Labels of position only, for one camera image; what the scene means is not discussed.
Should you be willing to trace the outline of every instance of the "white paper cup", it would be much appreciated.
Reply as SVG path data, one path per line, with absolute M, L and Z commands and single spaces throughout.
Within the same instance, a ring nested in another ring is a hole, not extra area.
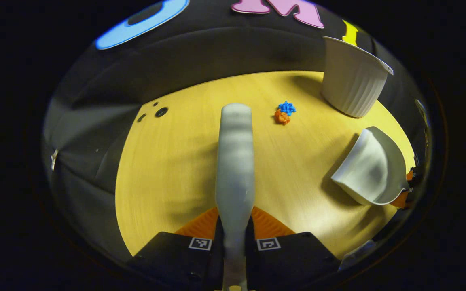
M 379 98 L 393 69 L 379 58 L 332 37 L 326 41 L 321 94 L 333 107 L 353 117 L 365 116 Z

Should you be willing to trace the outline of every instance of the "round table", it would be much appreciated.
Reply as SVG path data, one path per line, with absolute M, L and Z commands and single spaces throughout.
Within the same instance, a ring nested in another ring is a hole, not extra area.
M 363 118 L 331 107 L 320 96 L 322 77 L 302 71 L 246 74 L 144 104 L 116 180 L 118 225 L 131 254 L 158 232 L 175 232 L 215 206 L 220 110 L 229 103 L 252 109 L 255 206 L 295 232 L 312 232 L 337 258 L 377 234 L 396 207 L 360 205 L 330 177 L 366 127 L 379 127 L 398 144 L 404 173 L 414 166 L 413 149 L 379 102 Z M 274 111 L 286 100 L 297 112 L 283 126 L 274 121 Z M 163 107 L 166 114 L 156 117 Z

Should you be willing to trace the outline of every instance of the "orange gripper base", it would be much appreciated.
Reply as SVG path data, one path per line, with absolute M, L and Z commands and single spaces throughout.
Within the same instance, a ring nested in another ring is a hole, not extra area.
M 256 206 L 253 207 L 251 216 L 255 226 L 255 239 L 267 239 L 275 236 L 295 234 L 281 221 Z M 213 207 L 181 227 L 175 234 L 213 239 L 217 219 L 218 210 L 217 207 Z

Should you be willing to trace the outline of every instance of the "pink letter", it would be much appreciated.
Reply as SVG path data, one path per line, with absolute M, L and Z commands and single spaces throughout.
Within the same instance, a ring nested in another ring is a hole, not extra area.
M 237 4 L 233 4 L 231 9 L 240 13 L 256 14 L 265 14 L 271 11 L 269 7 L 262 4 L 262 0 L 240 0 Z
M 281 16 L 289 15 L 292 9 L 298 6 L 298 13 L 294 13 L 294 18 L 317 28 L 325 27 L 321 22 L 316 5 L 310 2 L 305 0 L 267 0 L 267 2 L 269 2 Z

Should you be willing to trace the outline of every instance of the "yellow table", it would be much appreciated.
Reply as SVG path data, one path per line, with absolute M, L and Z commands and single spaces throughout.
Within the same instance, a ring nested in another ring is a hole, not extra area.
M 322 72 L 263 72 L 215 80 L 146 103 L 128 134 L 116 181 L 116 215 L 135 255 L 158 232 L 175 232 L 215 206 L 220 110 L 229 103 L 253 112 L 255 206 L 295 232 L 312 232 L 337 258 L 371 239 L 396 208 L 362 206 L 331 181 L 358 134 L 377 126 L 402 151 L 406 173 L 413 149 L 393 116 L 377 102 L 363 118 L 320 97 Z M 285 126 L 274 111 L 297 112 Z M 155 112 L 168 107 L 159 118 Z

